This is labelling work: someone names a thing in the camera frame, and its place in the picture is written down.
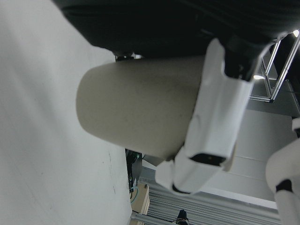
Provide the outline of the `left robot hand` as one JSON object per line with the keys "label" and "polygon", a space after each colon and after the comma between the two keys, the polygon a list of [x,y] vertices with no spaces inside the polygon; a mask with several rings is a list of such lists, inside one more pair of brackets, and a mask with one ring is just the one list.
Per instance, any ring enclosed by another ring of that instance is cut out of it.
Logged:
{"label": "left robot hand", "polygon": [[56,0],[115,62],[82,77],[93,136],[160,159],[156,182],[192,195],[228,171],[262,56],[300,27],[297,0]]}

